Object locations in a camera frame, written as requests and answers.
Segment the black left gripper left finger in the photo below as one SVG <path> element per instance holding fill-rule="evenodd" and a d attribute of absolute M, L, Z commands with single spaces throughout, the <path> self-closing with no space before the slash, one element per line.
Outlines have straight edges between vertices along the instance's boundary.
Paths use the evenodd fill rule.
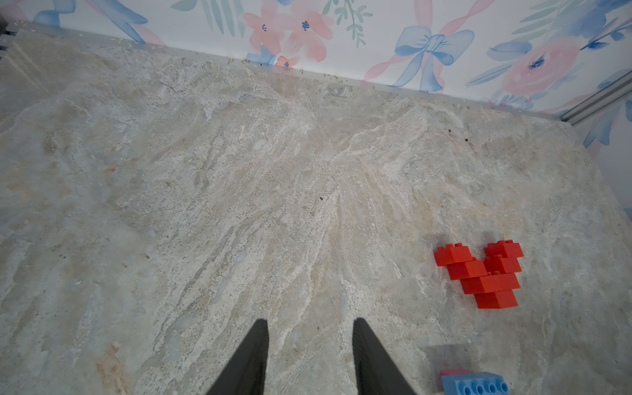
<path fill-rule="evenodd" d="M 264 394 L 268 347 L 268 322 L 257 319 L 207 395 Z"/>

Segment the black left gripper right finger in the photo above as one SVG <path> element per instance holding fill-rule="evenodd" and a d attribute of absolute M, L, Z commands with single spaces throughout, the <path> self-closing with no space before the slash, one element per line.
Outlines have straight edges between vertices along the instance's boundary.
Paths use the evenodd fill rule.
<path fill-rule="evenodd" d="M 360 395 L 416 394 L 365 319 L 353 323 L 352 350 Z"/>

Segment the pink lego brick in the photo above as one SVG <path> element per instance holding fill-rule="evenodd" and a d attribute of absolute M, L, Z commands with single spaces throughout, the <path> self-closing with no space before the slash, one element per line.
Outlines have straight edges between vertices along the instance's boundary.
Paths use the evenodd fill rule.
<path fill-rule="evenodd" d="M 440 375 L 444 377 L 444 376 L 452 376 L 452 375 L 470 375 L 472 373 L 473 372 L 471 372 L 470 370 L 453 369 L 453 370 L 441 370 Z"/>

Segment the blue lego brick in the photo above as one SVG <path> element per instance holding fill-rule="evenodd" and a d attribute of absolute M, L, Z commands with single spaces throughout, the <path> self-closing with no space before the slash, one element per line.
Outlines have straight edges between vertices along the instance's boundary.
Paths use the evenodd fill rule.
<path fill-rule="evenodd" d="M 444 375 L 445 395 L 508 395 L 510 390 L 500 375 L 480 372 L 463 375 Z"/>

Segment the red square lego brick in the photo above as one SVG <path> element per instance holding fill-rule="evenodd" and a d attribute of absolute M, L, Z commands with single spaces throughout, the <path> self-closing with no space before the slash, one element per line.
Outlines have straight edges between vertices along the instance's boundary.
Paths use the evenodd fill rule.
<path fill-rule="evenodd" d="M 518 306 L 513 290 L 475 294 L 479 309 L 508 309 Z"/>
<path fill-rule="evenodd" d="M 477 259 L 462 263 L 452 263 L 447 266 L 447 270 L 452 281 L 484 277 L 488 273 L 485 263 Z"/>
<path fill-rule="evenodd" d="M 438 267 L 447 267 L 455 263 L 466 263 L 475 260 L 470 248 L 457 243 L 455 245 L 448 244 L 437 248 L 434 252 L 434 259 Z"/>
<path fill-rule="evenodd" d="M 520 273 L 519 259 L 524 257 L 519 243 L 513 240 L 500 240 L 484 248 L 484 264 L 489 273 Z"/>

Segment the red long lego brick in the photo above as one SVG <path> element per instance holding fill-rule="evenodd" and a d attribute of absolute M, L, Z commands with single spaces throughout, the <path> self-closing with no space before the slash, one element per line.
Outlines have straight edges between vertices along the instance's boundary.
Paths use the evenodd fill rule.
<path fill-rule="evenodd" d="M 460 282 L 465 295 L 510 291 L 520 288 L 515 273 L 471 277 L 462 279 Z"/>

